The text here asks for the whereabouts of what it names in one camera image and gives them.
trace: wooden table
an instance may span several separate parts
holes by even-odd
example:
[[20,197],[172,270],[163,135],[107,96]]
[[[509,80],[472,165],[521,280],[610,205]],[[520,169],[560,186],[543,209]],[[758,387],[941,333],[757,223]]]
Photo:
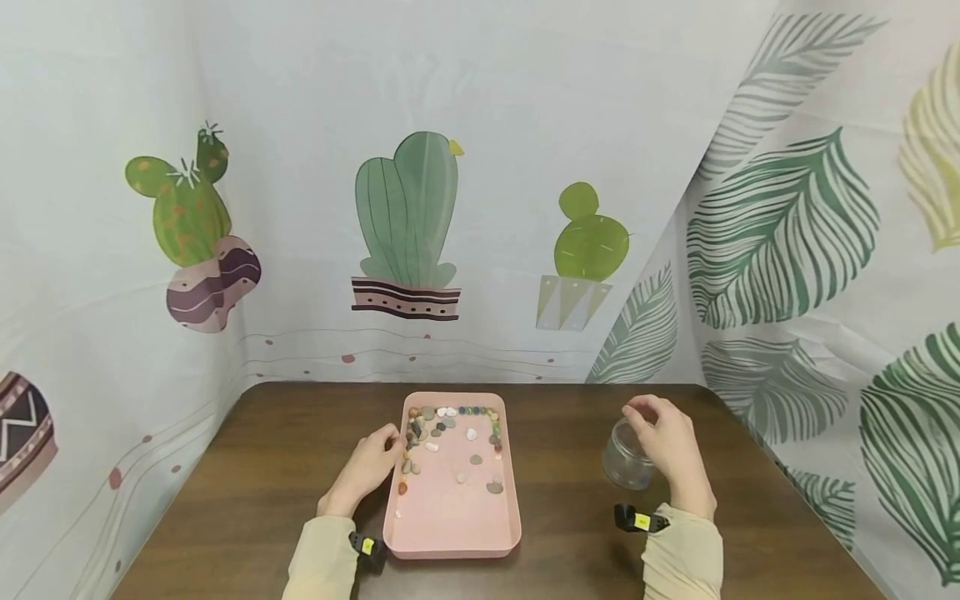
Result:
[[[399,420],[415,390],[494,392],[507,404],[523,538],[500,561],[402,562],[360,572],[353,597],[523,600],[640,598],[645,538],[615,529],[612,506],[653,511],[610,483],[600,454],[619,407],[670,397],[694,420],[719,503],[724,597],[882,598],[766,454],[712,393],[696,386],[264,384],[248,391],[113,598],[280,597],[303,523],[359,438]],[[379,537],[389,490],[357,511]]]

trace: pink tray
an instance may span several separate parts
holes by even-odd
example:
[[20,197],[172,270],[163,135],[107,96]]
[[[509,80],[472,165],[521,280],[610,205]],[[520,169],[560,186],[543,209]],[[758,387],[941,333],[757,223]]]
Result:
[[[514,468],[510,459],[510,437],[503,398],[496,394],[450,394],[416,392],[403,403],[406,435],[407,414],[422,406],[491,407],[500,416],[502,460],[494,460],[489,437],[492,422],[486,415],[457,415],[457,426],[439,438],[426,441],[410,451],[420,466],[420,474],[407,475],[407,493],[400,495],[400,465],[394,469],[390,500],[383,523],[383,540],[400,559],[488,559],[502,558],[520,542],[520,509],[516,503]],[[427,422],[432,430],[439,418]],[[467,439],[469,428],[477,430],[477,439]],[[431,442],[438,452],[426,449]],[[483,464],[472,465],[470,456],[479,454]],[[465,473],[465,483],[457,483],[457,473]],[[487,491],[494,475],[503,479],[503,493]]]

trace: palm leaf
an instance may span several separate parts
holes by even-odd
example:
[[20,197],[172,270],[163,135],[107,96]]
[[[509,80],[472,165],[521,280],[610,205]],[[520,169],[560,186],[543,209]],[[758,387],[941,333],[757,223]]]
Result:
[[853,482],[787,468],[786,474],[813,512],[847,550],[853,550]]
[[862,14],[774,17],[707,148],[698,174],[712,179],[738,165],[821,81],[883,27]]
[[631,292],[587,383],[642,383],[670,360],[677,345],[677,303],[667,263]]
[[880,504],[960,583],[960,332],[908,350],[862,393],[860,434]]
[[686,244],[704,323],[800,316],[870,260],[880,218],[844,155],[841,131],[755,157],[700,202]]
[[910,102],[900,169],[924,216],[933,251],[960,246],[960,42]]
[[768,444],[814,438],[847,408],[796,340],[709,342],[701,362],[708,387]]

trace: beige sleeve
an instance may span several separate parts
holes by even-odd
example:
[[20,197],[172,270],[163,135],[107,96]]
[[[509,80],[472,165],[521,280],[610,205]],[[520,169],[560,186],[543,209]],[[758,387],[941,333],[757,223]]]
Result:
[[307,521],[290,561],[283,600],[348,600],[357,568],[348,539],[352,531],[353,521],[342,516]]
[[723,584],[723,539],[716,526],[661,504],[670,526],[647,538],[644,600],[718,600]]

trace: clear glass jar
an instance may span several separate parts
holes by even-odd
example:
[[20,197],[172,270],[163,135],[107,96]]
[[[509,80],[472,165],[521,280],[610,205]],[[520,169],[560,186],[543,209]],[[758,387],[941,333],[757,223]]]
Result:
[[603,470],[616,485],[627,490],[646,490],[657,470],[640,447],[626,419],[613,426],[603,453]]

